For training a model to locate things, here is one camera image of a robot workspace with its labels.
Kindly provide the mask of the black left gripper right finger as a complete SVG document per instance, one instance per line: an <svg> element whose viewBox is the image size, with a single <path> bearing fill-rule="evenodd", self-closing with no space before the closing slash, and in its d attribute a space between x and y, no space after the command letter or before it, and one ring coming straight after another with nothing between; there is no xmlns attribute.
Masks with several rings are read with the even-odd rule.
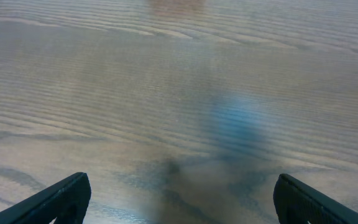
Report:
<svg viewBox="0 0 358 224"><path fill-rule="evenodd" d="M358 224L358 213L289 174L280 174L273 191L280 224Z"/></svg>

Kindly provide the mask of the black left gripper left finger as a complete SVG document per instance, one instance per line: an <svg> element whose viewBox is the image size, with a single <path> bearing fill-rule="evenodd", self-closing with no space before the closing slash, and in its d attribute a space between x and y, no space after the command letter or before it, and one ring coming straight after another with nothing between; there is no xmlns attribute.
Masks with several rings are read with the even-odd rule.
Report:
<svg viewBox="0 0 358 224"><path fill-rule="evenodd" d="M0 212L0 224L82 224L91 198L88 175L77 172Z"/></svg>

